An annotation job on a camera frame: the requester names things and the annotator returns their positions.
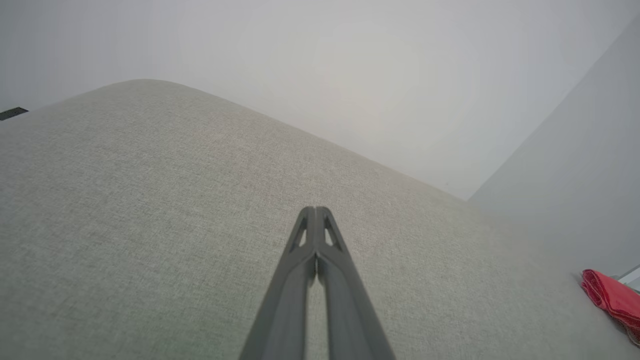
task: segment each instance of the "white wall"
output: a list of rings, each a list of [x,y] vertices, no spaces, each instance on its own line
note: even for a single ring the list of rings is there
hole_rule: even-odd
[[[572,271],[640,264],[640,17],[470,202]]]
[[[0,109],[175,81],[463,199],[637,0],[2,0]]]

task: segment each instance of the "red towel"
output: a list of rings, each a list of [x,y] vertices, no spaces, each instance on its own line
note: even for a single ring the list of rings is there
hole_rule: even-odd
[[[640,295],[596,270],[583,271],[581,285],[595,306],[621,322],[631,341],[640,347]]]

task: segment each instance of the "upholstery fabric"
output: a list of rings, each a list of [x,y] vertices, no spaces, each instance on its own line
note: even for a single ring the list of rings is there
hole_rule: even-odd
[[[640,356],[571,274],[465,202],[135,80],[0,123],[0,358],[237,358],[308,205],[334,214],[398,359]],[[327,358],[323,296],[308,359]]]

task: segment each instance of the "sofa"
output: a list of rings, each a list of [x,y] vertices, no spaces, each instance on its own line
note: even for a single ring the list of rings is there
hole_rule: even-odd
[[[1,359],[237,359],[331,209],[398,359],[637,359],[533,239],[238,104],[132,80],[0,123]],[[327,359],[308,294],[307,359]]]

